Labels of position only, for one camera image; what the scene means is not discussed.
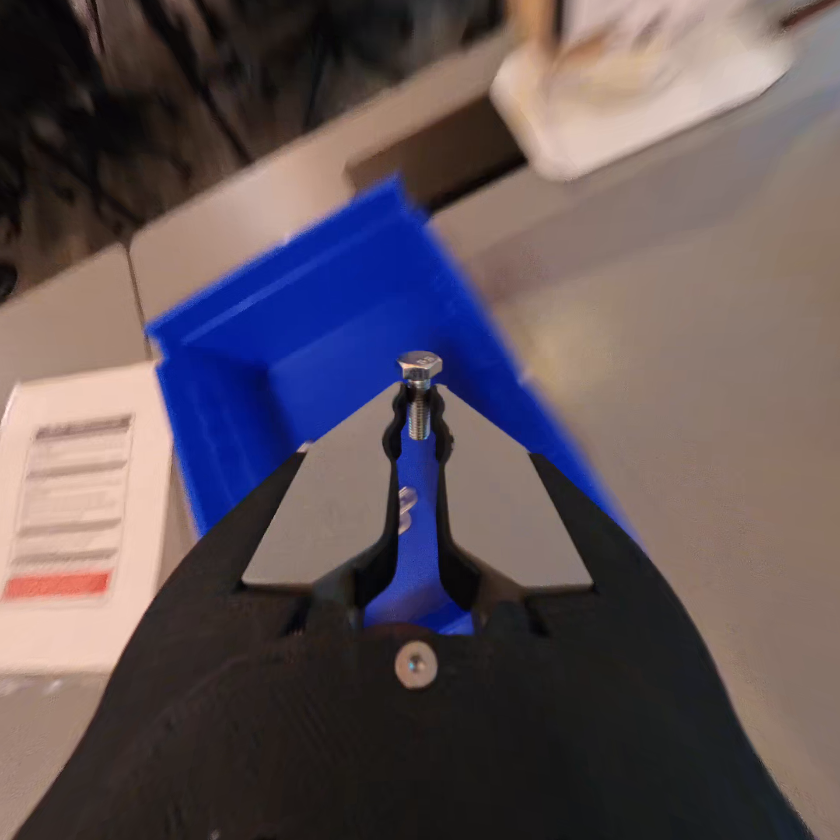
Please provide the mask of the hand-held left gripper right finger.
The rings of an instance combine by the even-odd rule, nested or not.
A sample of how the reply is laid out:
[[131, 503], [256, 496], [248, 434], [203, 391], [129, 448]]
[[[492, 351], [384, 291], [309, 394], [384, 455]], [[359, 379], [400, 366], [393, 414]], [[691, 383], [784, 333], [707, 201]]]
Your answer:
[[445, 385], [434, 434], [439, 579], [472, 616], [593, 579], [525, 447]]

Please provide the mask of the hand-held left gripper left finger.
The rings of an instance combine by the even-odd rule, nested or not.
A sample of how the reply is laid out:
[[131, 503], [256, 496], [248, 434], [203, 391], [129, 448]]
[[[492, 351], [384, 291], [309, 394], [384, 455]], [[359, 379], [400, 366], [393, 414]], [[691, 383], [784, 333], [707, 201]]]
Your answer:
[[394, 383], [310, 445], [242, 574], [249, 594], [366, 607], [396, 572], [403, 388]]

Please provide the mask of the silver hex bolt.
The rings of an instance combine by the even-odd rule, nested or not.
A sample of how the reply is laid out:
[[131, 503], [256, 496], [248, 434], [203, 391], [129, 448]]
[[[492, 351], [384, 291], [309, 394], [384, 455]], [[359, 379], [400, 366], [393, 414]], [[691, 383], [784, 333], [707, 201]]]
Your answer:
[[444, 363], [439, 355], [420, 350], [405, 352], [396, 362], [406, 388], [408, 434], [412, 440], [422, 442], [430, 434], [429, 395]]

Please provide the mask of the blue plastic bin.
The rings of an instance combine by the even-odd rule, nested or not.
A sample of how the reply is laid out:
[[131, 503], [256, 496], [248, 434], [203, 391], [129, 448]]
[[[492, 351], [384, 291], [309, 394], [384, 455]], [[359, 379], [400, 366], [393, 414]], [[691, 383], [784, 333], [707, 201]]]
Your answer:
[[[185, 489], [201, 541], [189, 571], [233, 574], [215, 600], [281, 619], [276, 637], [417, 630], [471, 634], [487, 623], [580, 644], [635, 635], [646, 564], [615, 521], [576, 444], [522, 383], [475, 293], [403, 189], [388, 182], [160, 316], [149, 334]], [[444, 363], [429, 395], [430, 434], [410, 438], [397, 358]], [[249, 594], [242, 574], [311, 444], [379, 395], [402, 386], [401, 487], [416, 489], [413, 524], [398, 535], [392, 582], [350, 625], [336, 605]], [[591, 590], [538, 595], [472, 616], [438, 574], [436, 388], [445, 385], [531, 454], [586, 569]]]

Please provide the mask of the grey desk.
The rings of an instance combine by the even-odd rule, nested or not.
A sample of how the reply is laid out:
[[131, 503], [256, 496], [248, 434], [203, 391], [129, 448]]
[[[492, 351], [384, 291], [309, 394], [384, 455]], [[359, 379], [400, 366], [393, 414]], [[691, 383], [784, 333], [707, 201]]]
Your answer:
[[[707, 641], [815, 835], [838, 838], [838, 6], [750, 105], [433, 224]], [[443, 59], [2, 307], [17, 382], [151, 357], [144, 324], [352, 196], [349, 164], [481, 98]]]

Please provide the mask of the white printed sheet red label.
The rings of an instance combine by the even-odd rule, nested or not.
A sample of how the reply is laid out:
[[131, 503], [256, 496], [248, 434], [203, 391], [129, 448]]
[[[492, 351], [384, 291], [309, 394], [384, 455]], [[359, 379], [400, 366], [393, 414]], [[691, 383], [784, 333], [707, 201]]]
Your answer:
[[113, 670], [159, 588], [172, 455], [153, 362], [16, 384], [1, 436], [3, 677]]

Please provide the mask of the white document stand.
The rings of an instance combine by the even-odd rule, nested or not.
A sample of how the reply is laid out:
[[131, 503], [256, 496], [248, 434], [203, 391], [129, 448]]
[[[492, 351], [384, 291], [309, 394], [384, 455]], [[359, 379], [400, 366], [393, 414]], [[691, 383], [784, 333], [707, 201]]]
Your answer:
[[760, 2], [512, 1], [490, 100], [531, 168], [571, 182], [737, 109], [794, 64]]

